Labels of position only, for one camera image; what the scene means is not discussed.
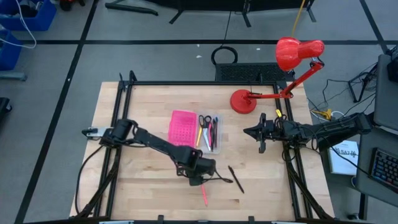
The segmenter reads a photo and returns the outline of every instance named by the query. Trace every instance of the lamp arm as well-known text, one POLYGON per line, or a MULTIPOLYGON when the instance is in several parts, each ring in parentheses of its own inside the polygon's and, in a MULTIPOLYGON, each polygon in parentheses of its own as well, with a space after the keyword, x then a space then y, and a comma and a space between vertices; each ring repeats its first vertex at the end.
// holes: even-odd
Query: lamp arm
POLYGON ((303 83, 305 80, 310 78, 314 73, 321 70, 325 64, 321 60, 312 60, 310 63, 310 69, 305 72, 300 78, 296 79, 292 82, 288 87, 284 88, 279 94, 260 94, 260 93, 252 93, 249 92, 247 94, 248 100, 250 99, 269 99, 269 98, 292 98, 293 94, 291 91, 303 83))

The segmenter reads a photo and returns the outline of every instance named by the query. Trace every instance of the scissor handle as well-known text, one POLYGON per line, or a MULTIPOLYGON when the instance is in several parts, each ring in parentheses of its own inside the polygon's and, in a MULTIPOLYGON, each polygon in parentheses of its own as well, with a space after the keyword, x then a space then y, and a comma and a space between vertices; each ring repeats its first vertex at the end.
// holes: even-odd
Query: scissor handle
POLYGON ((199 124, 201 128, 209 128, 211 122, 211 116, 199 115, 199 124))

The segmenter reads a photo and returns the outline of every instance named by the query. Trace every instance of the lamp shade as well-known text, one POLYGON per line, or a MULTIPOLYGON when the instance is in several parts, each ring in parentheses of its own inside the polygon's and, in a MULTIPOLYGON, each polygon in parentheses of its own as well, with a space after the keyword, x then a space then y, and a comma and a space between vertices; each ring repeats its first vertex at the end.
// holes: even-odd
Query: lamp shade
POLYGON ((290 71, 300 64, 302 59, 319 57, 325 49, 321 40, 300 42, 293 37, 283 37, 276 45, 276 61, 283 71, 290 71))

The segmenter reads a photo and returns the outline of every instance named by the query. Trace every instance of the gray floor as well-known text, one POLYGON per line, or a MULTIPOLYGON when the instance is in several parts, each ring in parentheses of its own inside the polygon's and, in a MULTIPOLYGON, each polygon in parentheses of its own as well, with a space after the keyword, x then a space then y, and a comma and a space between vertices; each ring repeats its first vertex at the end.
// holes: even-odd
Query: gray floor
MULTIPOLYGON (((34 32, 39 40, 78 40, 90 11, 78 4, 70 12, 57 11, 47 32, 34 32)), ((172 40, 223 39, 228 12, 184 12, 170 25, 176 10, 132 1, 159 11, 159 16, 106 9, 100 0, 88 40, 172 40)), ((394 9, 395 0, 384 4, 367 1, 370 11, 386 40, 398 40, 394 9)), ((297 10, 251 12, 252 27, 247 28, 240 15, 232 13, 228 39, 278 39, 290 35, 297 10)), ((312 23, 306 12, 301 15, 295 36, 299 39, 376 40, 366 15, 357 0, 316 0, 312 23)), ((25 32, 14 32, 29 39, 25 32)), ((275 62, 275 45, 230 45, 239 52, 239 62, 275 62)), ((134 70, 139 80, 214 80, 215 68, 210 55, 218 45, 85 45, 59 119, 42 175, 32 198, 26 222, 67 218, 74 194, 75 181, 82 161, 86 140, 80 131, 93 119, 96 100, 103 81, 116 81, 134 70)), ((21 204, 44 136, 58 101, 76 45, 38 45, 24 49, 16 70, 26 72, 26 82, 0 80, 0 96, 12 100, 14 110, 0 129, 0 217, 12 223, 21 204)), ((377 61, 382 53, 378 45, 327 45, 322 60, 325 68, 305 82, 307 96, 316 104, 323 101, 327 78, 349 80, 377 61)), ((228 52, 217 54, 219 63, 233 60, 228 52)), ((297 74, 308 69, 301 64, 297 74)), ((346 88, 345 83, 330 83, 326 97, 346 88)), ((366 92, 364 97, 372 94, 366 92)), ((362 111, 362 103, 351 112, 362 111)), ((345 112, 352 106, 345 91, 329 102, 329 108, 345 112)), ((359 193, 350 187, 349 177, 326 172, 335 214, 344 219, 358 211, 359 193)), ((371 198, 368 220, 394 223, 398 208, 371 198)))

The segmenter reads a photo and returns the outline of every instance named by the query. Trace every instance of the wooden tabletop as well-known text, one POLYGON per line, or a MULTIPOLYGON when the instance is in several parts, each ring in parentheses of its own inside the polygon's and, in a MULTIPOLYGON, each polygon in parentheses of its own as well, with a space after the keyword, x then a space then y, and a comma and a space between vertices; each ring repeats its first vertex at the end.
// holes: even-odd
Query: wooden tabletop
MULTIPOLYGON (((109 126, 118 83, 104 82, 99 93, 93 126, 109 126)), ((265 153, 259 154, 259 143, 243 133, 255 126, 261 113, 274 119, 275 100, 258 100, 250 114, 237 114, 229 105, 231 94, 249 86, 134 86, 129 119, 150 133, 167 139, 173 110, 209 111, 223 117, 222 149, 216 160, 218 172, 232 179, 231 166, 245 194, 236 183, 215 180, 205 183, 208 206, 203 203, 200 187, 189 186, 188 179, 177 177, 170 158, 149 148, 124 147, 119 166, 112 219, 155 220, 294 220, 288 175, 281 158, 282 143, 267 141, 265 153)), ((253 86, 254 92, 272 93, 268 86, 253 86)), ((302 85, 291 99, 294 120, 311 123, 302 85)), ((89 141, 85 158, 98 148, 98 141, 89 141)), ((87 204, 98 188, 104 158, 103 149, 86 164, 80 181, 79 208, 87 204)), ((301 150, 309 191, 329 215, 334 215, 320 156, 301 150)), ((302 196, 297 192, 301 216, 305 216, 302 196)), ((106 204, 108 193, 103 198, 106 204)), ((75 214, 72 206, 71 215, 75 214)))

